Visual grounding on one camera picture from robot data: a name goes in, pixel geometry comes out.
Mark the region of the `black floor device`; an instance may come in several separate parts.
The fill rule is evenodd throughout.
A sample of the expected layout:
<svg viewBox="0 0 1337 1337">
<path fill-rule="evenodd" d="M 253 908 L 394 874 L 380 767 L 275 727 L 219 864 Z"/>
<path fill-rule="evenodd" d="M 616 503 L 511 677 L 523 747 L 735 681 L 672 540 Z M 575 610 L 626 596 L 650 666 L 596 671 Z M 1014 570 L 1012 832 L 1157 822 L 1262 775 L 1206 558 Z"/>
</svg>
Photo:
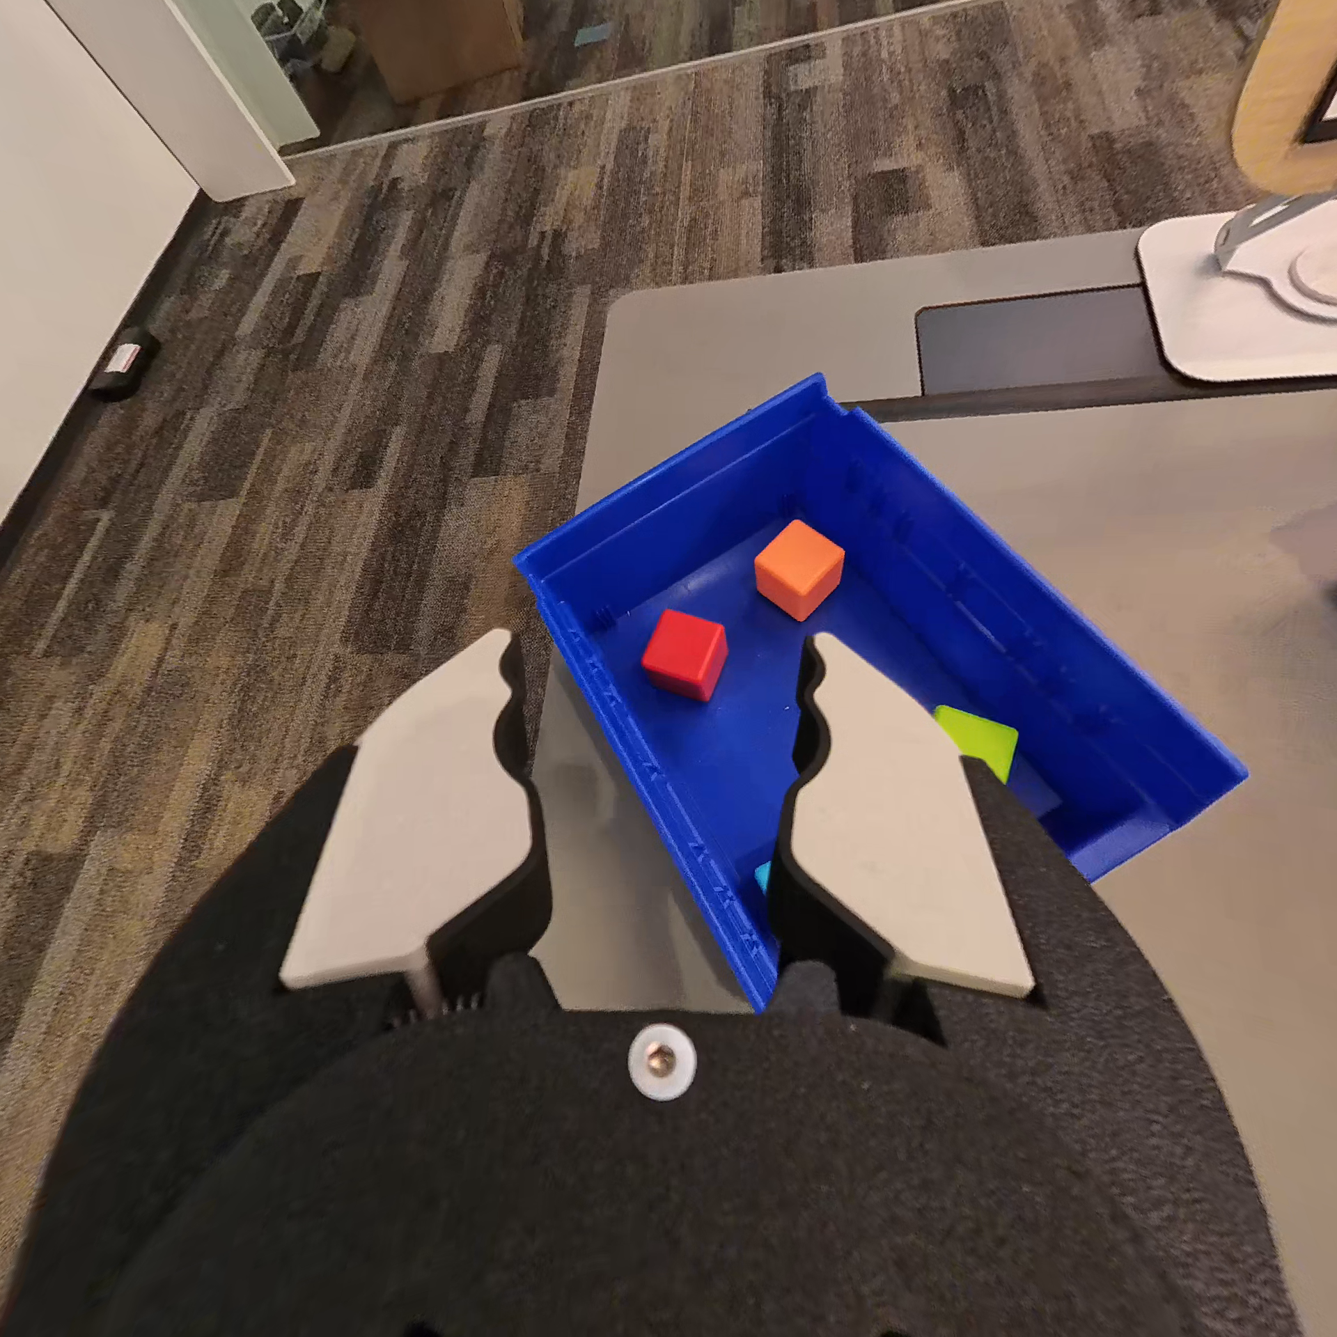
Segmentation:
<svg viewBox="0 0 1337 1337">
<path fill-rule="evenodd" d="M 143 326 L 126 326 L 110 344 L 90 379 L 88 393 L 100 403 L 134 397 L 161 350 L 159 340 Z"/>
</svg>

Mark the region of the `red magnetic cube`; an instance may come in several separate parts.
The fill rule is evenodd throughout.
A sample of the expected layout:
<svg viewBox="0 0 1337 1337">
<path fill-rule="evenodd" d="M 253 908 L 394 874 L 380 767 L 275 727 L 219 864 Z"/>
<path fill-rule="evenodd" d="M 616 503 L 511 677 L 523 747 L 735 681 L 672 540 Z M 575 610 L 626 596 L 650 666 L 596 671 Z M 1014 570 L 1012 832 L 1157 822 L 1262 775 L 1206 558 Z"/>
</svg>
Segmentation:
<svg viewBox="0 0 1337 1337">
<path fill-rule="evenodd" d="M 708 703 L 728 656 L 724 624 L 666 608 L 642 652 L 640 668 L 658 689 Z"/>
</svg>

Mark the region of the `white sign stand base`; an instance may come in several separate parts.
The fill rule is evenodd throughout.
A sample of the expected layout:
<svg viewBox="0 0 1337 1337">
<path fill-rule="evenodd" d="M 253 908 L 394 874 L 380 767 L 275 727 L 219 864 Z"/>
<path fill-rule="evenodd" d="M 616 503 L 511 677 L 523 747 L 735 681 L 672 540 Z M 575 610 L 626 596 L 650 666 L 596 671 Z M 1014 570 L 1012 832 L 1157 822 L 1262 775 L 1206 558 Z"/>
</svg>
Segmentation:
<svg viewBox="0 0 1337 1337">
<path fill-rule="evenodd" d="M 1335 193 L 1145 228 L 1137 242 L 1165 362 L 1210 385 L 1335 377 Z"/>
</svg>

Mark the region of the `wooden instruction sign board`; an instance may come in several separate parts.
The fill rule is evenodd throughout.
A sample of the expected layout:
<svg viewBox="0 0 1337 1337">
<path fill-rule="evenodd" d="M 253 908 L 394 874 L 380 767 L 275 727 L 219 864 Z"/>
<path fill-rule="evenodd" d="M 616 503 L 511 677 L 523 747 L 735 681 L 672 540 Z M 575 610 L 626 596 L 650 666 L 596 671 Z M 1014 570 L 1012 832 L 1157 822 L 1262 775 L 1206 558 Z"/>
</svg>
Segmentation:
<svg viewBox="0 0 1337 1337">
<path fill-rule="evenodd" d="M 1335 189 L 1335 129 L 1312 139 L 1335 97 L 1335 4 L 1272 2 L 1248 50 L 1230 151 L 1266 193 Z"/>
</svg>

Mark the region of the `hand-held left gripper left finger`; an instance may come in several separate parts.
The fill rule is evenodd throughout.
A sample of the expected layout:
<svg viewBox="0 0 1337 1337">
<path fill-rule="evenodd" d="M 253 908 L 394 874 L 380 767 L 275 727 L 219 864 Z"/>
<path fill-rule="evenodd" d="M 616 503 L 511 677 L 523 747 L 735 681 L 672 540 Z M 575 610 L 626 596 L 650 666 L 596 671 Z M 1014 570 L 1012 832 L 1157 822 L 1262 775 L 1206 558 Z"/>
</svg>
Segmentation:
<svg viewBox="0 0 1337 1337">
<path fill-rule="evenodd" d="M 310 989 L 398 977 L 418 1011 L 479 1007 L 555 906 L 533 785 L 523 644 L 477 642 L 362 733 L 281 964 Z"/>
</svg>

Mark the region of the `blue plastic bin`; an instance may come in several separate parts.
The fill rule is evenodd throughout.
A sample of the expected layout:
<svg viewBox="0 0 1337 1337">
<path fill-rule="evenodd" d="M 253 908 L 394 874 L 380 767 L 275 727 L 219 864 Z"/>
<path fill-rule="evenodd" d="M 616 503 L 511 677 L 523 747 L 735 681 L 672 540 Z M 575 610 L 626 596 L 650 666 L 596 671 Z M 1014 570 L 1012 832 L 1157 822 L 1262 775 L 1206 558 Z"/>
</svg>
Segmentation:
<svg viewBox="0 0 1337 1337">
<path fill-rule="evenodd" d="M 845 548 L 803 624 L 755 586 L 791 520 Z M 779 948 L 753 868 L 795 779 L 799 662 L 833 632 L 920 705 L 1020 731 L 1012 791 L 1089 880 L 1248 767 L 863 409 L 809 375 L 525 548 L 515 566 L 747 999 Z M 708 703 L 640 668 L 662 610 L 728 630 Z"/>
</svg>

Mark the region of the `orange magnetic cube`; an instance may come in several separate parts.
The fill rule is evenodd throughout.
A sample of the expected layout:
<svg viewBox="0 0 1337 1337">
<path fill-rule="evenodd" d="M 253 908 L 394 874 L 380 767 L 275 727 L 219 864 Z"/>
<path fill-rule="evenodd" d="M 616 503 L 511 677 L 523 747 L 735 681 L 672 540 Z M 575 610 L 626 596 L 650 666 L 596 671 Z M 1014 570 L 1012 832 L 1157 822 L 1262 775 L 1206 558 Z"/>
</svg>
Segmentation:
<svg viewBox="0 0 1337 1337">
<path fill-rule="evenodd" d="M 845 548 L 795 519 L 755 556 L 757 592 L 803 624 L 845 574 Z"/>
</svg>

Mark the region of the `green magnetic cube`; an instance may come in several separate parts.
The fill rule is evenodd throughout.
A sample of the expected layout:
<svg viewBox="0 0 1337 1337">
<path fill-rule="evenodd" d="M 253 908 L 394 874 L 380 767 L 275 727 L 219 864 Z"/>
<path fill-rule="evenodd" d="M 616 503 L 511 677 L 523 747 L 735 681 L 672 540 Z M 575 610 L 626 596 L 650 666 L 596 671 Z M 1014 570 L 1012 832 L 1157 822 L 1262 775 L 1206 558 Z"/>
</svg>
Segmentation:
<svg viewBox="0 0 1337 1337">
<path fill-rule="evenodd" d="M 1016 727 L 952 705 L 936 705 L 932 715 L 962 757 L 984 761 L 994 777 L 1010 783 L 1020 743 Z"/>
</svg>

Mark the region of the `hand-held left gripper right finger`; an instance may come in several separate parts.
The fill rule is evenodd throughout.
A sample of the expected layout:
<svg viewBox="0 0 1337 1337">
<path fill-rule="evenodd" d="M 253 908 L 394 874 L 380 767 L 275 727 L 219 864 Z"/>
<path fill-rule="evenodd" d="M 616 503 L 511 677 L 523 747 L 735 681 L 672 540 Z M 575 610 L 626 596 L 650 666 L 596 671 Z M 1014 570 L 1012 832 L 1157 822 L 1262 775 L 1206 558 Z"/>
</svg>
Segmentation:
<svg viewBox="0 0 1337 1337">
<path fill-rule="evenodd" d="M 894 1015 L 916 983 L 1028 999 L 1037 981 L 962 749 L 833 634 L 805 640 L 797 705 L 771 858 L 785 964 L 831 967 L 853 1015 Z"/>
</svg>

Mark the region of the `stacked cardboard boxes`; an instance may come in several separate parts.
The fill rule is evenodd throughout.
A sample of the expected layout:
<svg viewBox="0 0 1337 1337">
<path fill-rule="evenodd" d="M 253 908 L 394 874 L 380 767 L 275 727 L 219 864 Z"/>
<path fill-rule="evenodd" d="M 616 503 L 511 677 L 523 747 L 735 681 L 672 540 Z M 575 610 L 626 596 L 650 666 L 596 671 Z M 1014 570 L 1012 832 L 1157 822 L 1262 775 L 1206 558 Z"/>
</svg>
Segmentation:
<svg viewBox="0 0 1337 1337">
<path fill-rule="evenodd" d="M 398 105 L 523 64 L 523 2 L 352 2 L 350 10 Z"/>
</svg>

